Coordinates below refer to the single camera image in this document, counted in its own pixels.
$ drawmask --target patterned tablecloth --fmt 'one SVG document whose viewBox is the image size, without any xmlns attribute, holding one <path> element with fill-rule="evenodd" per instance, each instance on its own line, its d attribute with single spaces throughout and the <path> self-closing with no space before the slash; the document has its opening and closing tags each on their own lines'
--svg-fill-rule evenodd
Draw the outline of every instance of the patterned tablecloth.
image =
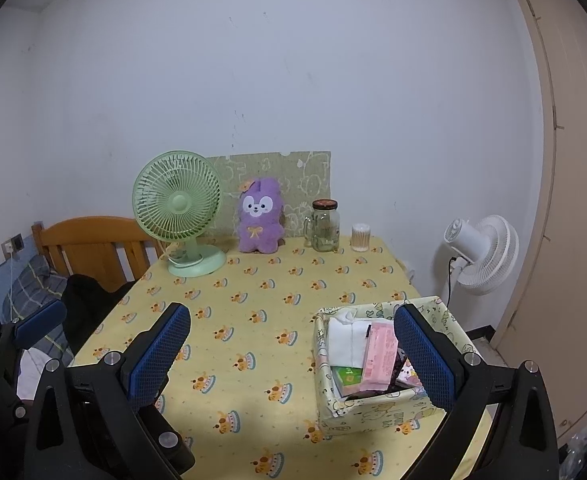
<svg viewBox="0 0 587 480">
<path fill-rule="evenodd" d="M 185 479 L 398 479 L 442 421 L 324 437 L 317 424 L 313 316 L 324 306 L 376 303 L 419 294 L 384 243 L 337 253 L 287 238 L 276 254 L 227 253 L 209 276 L 176 278 L 166 261 L 113 309 L 75 359 L 94 363 L 124 351 L 172 301 L 191 312 L 192 328 L 157 403 L 196 458 Z M 485 412 L 454 478 L 468 475 L 487 435 Z"/>
</svg>

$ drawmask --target white fan grille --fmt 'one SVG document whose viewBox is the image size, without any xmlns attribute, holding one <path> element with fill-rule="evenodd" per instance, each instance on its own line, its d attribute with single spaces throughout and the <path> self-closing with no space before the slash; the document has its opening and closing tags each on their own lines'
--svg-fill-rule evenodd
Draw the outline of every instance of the white fan grille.
<svg viewBox="0 0 587 480">
<path fill-rule="evenodd" d="M 513 226 L 498 215 L 483 218 L 475 228 L 491 240 L 484 260 L 462 269 L 458 282 L 477 296 L 488 294 L 509 275 L 518 258 L 519 240 Z"/>
<path fill-rule="evenodd" d="M 173 242 L 195 237 L 220 208 L 220 179 L 213 166 L 191 152 L 157 156 L 133 187 L 133 211 L 154 238 Z"/>
</svg>

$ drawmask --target cotton swab container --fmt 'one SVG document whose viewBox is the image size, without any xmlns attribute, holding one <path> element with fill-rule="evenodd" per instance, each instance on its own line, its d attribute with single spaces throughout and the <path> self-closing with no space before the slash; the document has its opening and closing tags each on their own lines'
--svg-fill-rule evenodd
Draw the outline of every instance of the cotton swab container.
<svg viewBox="0 0 587 480">
<path fill-rule="evenodd" d="M 371 227 L 367 224 L 353 224 L 351 227 L 351 248 L 359 253 L 369 250 Z"/>
</svg>

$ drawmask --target fabric storage basket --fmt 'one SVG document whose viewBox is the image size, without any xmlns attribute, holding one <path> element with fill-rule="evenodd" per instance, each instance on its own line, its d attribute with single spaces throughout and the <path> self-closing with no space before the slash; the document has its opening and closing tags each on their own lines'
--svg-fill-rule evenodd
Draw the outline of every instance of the fabric storage basket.
<svg viewBox="0 0 587 480">
<path fill-rule="evenodd" d="M 445 304 L 437 296 L 410 300 L 431 326 L 443 332 L 461 352 L 477 352 L 462 327 L 456 322 Z M 444 410 L 436 408 L 424 388 L 411 388 L 402 392 L 368 399 L 342 402 L 334 394 L 331 368 L 327 358 L 325 333 L 329 318 L 342 309 L 353 311 L 355 317 L 393 319 L 394 307 L 398 301 L 369 303 L 357 306 L 322 308 L 315 319 L 316 393 L 319 422 L 326 435 L 371 431 L 399 426 L 401 431 L 419 428 L 419 419 Z"/>
</svg>

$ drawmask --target blue gripper pad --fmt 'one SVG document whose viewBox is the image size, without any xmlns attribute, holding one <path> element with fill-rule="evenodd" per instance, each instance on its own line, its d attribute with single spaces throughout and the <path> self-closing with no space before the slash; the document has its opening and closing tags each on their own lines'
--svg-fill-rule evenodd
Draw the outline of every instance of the blue gripper pad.
<svg viewBox="0 0 587 480">
<path fill-rule="evenodd" d="M 173 303 L 170 307 L 174 305 L 177 306 L 175 312 L 170 314 L 160 333 L 150 341 L 148 348 L 129 373 L 127 398 L 134 412 L 137 412 L 142 406 L 148 406 L 155 402 L 158 390 L 162 387 L 169 368 L 174 363 L 191 330 L 189 309 L 177 303 Z M 161 323 L 163 317 L 160 317 L 156 324 Z M 155 328 L 156 325 L 151 327 L 149 332 L 155 332 Z"/>
<path fill-rule="evenodd" d="M 424 324 L 420 320 L 416 320 L 415 316 L 412 316 L 410 308 L 415 311 L 415 314 L 421 318 Z M 451 411 L 457 391 L 459 391 L 455 384 L 457 382 L 456 377 L 440 352 L 436 350 L 430 337 L 434 339 L 437 336 L 444 337 L 446 343 L 453 347 L 453 351 L 458 356 L 460 353 L 445 334 L 437 333 L 431 328 L 412 304 L 404 304 L 398 308 L 393 324 L 400 348 L 407 353 L 432 404 L 447 412 Z M 446 343 L 441 340 L 436 341 L 439 346 Z"/>
<path fill-rule="evenodd" d="M 28 350 L 67 317 L 67 307 L 60 300 L 53 300 L 40 310 L 16 324 L 14 346 Z"/>
</svg>

